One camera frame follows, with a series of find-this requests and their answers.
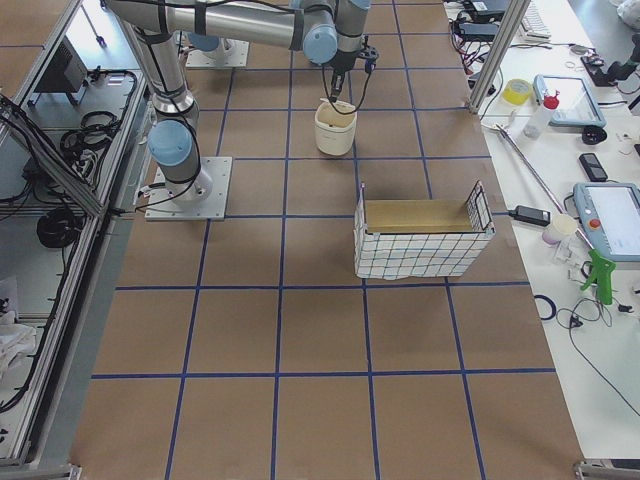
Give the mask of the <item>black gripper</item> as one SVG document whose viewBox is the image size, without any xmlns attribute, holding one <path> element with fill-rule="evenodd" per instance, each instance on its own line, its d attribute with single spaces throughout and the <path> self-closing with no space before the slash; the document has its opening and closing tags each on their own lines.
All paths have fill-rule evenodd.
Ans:
<svg viewBox="0 0 640 480">
<path fill-rule="evenodd" d="M 376 65 L 376 48 L 369 44 L 369 36 L 347 36 L 339 33 L 337 52 L 331 60 L 333 70 L 328 99 L 336 102 L 343 89 L 346 74 L 354 68 L 357 60 L 363 60 L 365 72 L 371 73 Z"/>
</svg>

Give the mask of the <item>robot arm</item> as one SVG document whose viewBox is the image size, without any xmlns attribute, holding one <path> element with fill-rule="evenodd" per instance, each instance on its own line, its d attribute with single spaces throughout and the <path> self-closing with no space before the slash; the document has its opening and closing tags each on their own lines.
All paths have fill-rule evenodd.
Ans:
<svg viewBox="0 0 640 480">
<path fill-rule="evenodd" d="M 243 66 L 251 43 L 299 51 L 322 69 L 325 101 L 339 115 L 357 106 L 340 100 L 348 72 L 363 61 L 375 68 L 368 42 L 368 1 L 109 1 L 127 34 L 159 119 L 196 124 L 199 108 L 187 86 L 187 68 Z"/>
</svg>

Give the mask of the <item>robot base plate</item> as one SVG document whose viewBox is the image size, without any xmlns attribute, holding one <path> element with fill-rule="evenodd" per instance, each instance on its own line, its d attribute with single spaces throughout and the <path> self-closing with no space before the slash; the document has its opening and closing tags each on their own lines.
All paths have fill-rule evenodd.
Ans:
<svg viewBox="0 0 640 480">
<path fill-rule="evenodd" d="M 178 185 L 153 189 L 145 209 L 147 221 L 222 221 L 225 218 L 228 191 L 232 172 L 231 157 L 202 157 L 201 171 L 186 193 Z"/>
</svg>

